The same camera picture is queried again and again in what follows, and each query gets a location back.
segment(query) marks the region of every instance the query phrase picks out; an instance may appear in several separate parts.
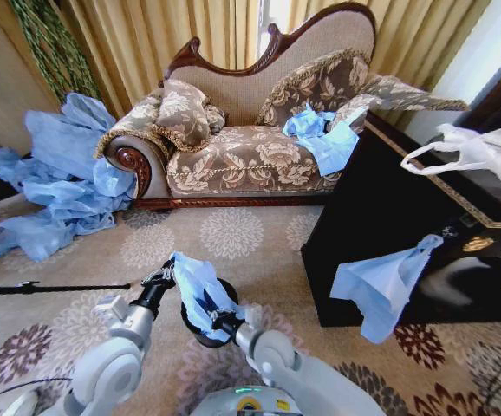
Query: sofa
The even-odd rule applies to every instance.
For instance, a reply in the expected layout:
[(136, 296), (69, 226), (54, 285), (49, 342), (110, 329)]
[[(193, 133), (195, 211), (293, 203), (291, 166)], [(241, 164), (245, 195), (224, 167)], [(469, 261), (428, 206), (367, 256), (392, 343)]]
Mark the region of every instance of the sofa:
[[(95, 157), (136, 174), (135, 204), (155, 209), (321, 204), (342, 172), (322, 177), (313, 155), (282, 133), (287, 118), (306, 102), (316, 111), (336, 112), (328, 129), (359, 106), (465, 108), (462, 101), (369, 74), (376, 30), (366, 6), (337, 4), (289, 35), (275, 24), (269, 32), (268, 48), (245, 69), (215, 67), (198, 52), (196, 37), (173, 58), (164, 82), (190, 84), (228, 114), (226, 125), (202, 146), (182, 146), (175, 140), (178, 133), (158, 125), (162, 82), (102, 137)], [(351, 127), (360, 132), (363, 117)]]

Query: green leaves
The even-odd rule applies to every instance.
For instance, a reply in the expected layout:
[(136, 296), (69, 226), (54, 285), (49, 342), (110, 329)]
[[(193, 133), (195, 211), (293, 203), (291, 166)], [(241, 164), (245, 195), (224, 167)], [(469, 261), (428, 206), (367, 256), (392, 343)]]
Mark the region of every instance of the green leaves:
[(100, 99), (85, 56), (49, 1), (10, 0), (36, 66), (60, 102), (69, 92)]

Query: plastic bag handle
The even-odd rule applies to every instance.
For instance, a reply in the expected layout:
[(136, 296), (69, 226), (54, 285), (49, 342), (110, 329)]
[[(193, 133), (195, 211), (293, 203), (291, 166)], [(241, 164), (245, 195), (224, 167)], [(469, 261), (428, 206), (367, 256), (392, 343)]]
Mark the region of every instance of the plastic bag handle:
[(436, 150), (438, 152), (460, 152), (460, 145), (458, 143), (445, 143), (443, 141), (435, 141), (429, 143), (423, 147), (419, 147), (413, 152), (410, 152), (405, 158), (400, 162), (400, 167), (408, 170), (410, 173), (415, 175), (437, 175), (442, 172), (447, 171), (466, 171), (470, 169), (479, 169), (484, 163), (465, 163), (460, 165), (459, 161), (449, 162), (444, 165), (428, 166), (419, 169), (410, 162), (410, 159), (414, 159), (421, 154), (424, 154), (430, 150)]

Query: crumpled blue plastic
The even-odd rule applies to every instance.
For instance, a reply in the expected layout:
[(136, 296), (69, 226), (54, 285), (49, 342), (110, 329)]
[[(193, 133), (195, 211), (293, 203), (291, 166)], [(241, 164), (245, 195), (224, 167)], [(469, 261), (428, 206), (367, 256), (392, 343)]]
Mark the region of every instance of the crumpled blue plastic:
[(179, 286), (189, 321), (210, 339), (223, 342), (229, 340), (229, 335), (223, 329), (212, 329), (208, 313), (211, 311), (207, 312), (201, 306), (205, 300), (205, 291), (218, 308), (236, 312), (239, 319), (244, 319), (244, 308), (234, 303), (227, 295), (224, 286), (216, 278), (214, 266), (210, 262), (190, 258), (180, 251), (174, 251), (170, 258), (175, 258), (175, 281)]
[(285, 122), (283, 134), (286, 136), (296, 136), (299, 139), (323, 136), (325, 134), (326, 121), (332, 121), (334, 118), (335, 113), (323, 111), (317, 113), (306, 102), (305, 110)]
[(33, 157), (0, 148), (0, 179), (46, 208), (0, 222), (0, 256), (19, 246), (41, 262), (76, 235), (115, 226), (112, 212), (129, 206), (133, 174), (93, 159), (99, 138), (114, 123), (100, 101), (76, 93), (68, 94), (62, 114), (27, 113)]
[(316, 114), (308, 102), (306, 106), (306, 110), (286, 121), (283, 133), (295, 135), (298, 138), (295, 143), (312, 153), (321, 176), (339, 172), (347, 165), (359, 139), (350, 124), (367, 109), (359, 108), (360, 111), (353, 112), (325, 133), (325, 122), (333, 120), (335, 113)]
[(354, 301), (364, 316), (362, 336), (382, 343), (393, 333), (432, 250), (442, 244), (443, 238), (429, 234), (412, 249), (342, 263), (329, 296)]

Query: floor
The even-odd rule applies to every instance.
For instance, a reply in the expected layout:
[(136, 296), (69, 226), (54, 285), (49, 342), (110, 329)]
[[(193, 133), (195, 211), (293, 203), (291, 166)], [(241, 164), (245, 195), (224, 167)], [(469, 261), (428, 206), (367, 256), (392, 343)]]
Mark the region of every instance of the floor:
[[(0, 219), (31, 207), (0, 204)], [(398, 327), (381, 345), (359, 328), (321, 328), (299, 248), (320, 206), (131, 210), (118, 226), (77, 238), (44, 263), (19, 250), (0, 258), (0, 285), (133, 283), (173, 250), (210, 260), (242, 302), (264, 305), (265, 325), (297, 348), (337, 368), (367, 390), (388, 415), (501, 415), (501, 389), (484, 406), (488, 386), (501, 381), (501, 322)], [(106, 291), (0, 296), (0, 391), (30, 380), (67, 376), (75, 359), (106, 338), (91, 313)], [(260, 379), (234, 345), (201, 347), (179, 316), (179, 293), (169, 291), (154, 323), (150, 353), (137, 393), (115, 414), (188, 414), (209, 392)], [(28, 387), (0, 396), (2, 411)], [(39, 386), (47, 406), (67, 382)]]

